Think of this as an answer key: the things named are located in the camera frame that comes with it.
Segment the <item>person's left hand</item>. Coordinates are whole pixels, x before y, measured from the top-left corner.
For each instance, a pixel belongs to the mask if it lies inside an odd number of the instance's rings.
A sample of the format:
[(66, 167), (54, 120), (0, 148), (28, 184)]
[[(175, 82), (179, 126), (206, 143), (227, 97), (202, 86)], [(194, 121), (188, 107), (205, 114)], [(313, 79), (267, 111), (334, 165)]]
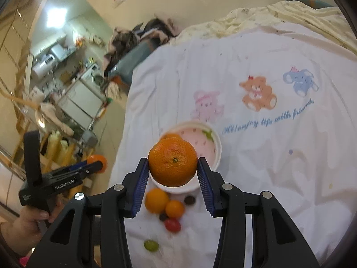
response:
[(51, 213), (32, 206), (24, 206), (19, 217), (12, 223), (1, 224), (1, 234), (8, 247), (14, 253), (24, 257), (41, 240), (42, 234), (38, 227), (40, 221), (52, 223), (64, 208), (63, 201), (58, 197)]

